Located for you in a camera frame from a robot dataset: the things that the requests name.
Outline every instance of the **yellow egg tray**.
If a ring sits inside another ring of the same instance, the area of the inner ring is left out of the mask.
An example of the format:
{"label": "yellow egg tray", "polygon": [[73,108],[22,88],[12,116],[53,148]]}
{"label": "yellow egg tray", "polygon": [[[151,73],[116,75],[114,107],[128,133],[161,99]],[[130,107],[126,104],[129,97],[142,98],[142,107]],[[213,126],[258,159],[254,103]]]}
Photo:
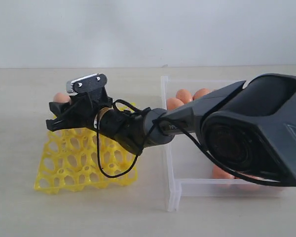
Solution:
{"label": "yellow egg tray", "polygon": [[[128,186],[137,180],[136,166],[118,178],[103,175],[97,162],[97,134],[87,128],[47,132],[34,190],[57,194],[61,189],[82,191],[86,186],[104,189],[110,184]],[[103,171],[116,175],[127,170],[135,156],[117,142],[99,135]]]}

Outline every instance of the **transparent box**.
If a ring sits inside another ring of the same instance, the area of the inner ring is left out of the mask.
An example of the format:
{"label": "transparent box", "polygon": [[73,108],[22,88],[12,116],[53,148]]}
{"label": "transparent box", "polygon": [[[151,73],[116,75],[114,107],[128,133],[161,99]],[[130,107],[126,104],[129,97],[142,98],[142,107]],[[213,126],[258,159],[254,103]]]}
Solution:
{"label": "transparent box", "polygon": [[[235,80],[189,80],[161,77],[162,107],[166,100],[175,97],[180,89],[193,95],[202,88],[219,89]],[[214,164],[184,134],[163,146],[166,180],[169,185],[167,210],[179,209],[181,197],[267,197],[278,198],[287,188],[267,187],[241,179],[213,179]]]}

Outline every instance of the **egg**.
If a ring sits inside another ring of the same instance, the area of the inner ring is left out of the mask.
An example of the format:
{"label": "egg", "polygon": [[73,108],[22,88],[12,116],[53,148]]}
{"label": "egg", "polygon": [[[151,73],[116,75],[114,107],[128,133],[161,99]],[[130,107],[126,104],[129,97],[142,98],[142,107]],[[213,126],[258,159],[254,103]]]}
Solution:
{"label": "egg", "polygon": [[178,98],[172,97],[167,99],[167,110],[174,110],[182,105],[184,105],[184,103]]}
{"label": "egg", "polygon": [[[253,178],[253,179],[259,179],[260,180],[259,177],[254,177],[254,176],[251,176],[251,175],[246,175],[246,176],[248,176],[250,178]],[[253,184],[239,184],[239,185],[237,185],[237,187],[239,189],[241,189],[241,190],[250,191],[250,192],[254,192],[254,191],[257,191],[257,190],[260,189],[260,185],[254,184],[254,183]]]}
{"label": "egg", "polygon": [[200,89],[198,90],[194,96],[193,96],[193,100],[197,100],[198,98],[204,96],[204,95],[207,95],[208,93],[210,93],[211,91],[207,88],[203,88],[203,89]]}
{"label": "egg", "polygon": [[68,95],[65,95],[63,93],[58,92],[53,99],[54,102],[58,103],[67,103],[70,101],[70,97]]}
{"label": "egg", "polygon": [[[220,169],[217,165],[214,165],[212,171],[212,179],[234,179],[235,177],[222,169]],[[229,188],[231,184],[221,184],[218,185],[220,188]]]}
{"label": "egg", "polygon": [[181,100],[185,104],[193,101],[192,94],[186,89],[178,90],[176,98]]}

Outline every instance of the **robotic arm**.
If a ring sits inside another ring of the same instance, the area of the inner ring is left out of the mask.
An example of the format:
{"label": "robotic arm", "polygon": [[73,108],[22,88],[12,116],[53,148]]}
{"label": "robotic arm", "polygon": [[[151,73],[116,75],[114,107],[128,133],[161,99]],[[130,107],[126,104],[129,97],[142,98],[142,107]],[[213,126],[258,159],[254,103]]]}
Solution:
{"label": "robotic arm", "polygon": [[[104,74],[67,82],[67,92],[75,95],[70,96],[71,102],[49,103],[56,119],[47,120],[47,128],[94,130],[135,154],[133,165],[144,148],[185,134],[208,159],[235,177],[266,186],[296,187],[295,76],[265,74],[245,88],[245,81],[239,81],[172,111],[139,110],[124,100],[113,101],[106,83]],[[117,103],[132,112],[120,111]],[[121,176],[133,165],[119,175],[105,175]]]}

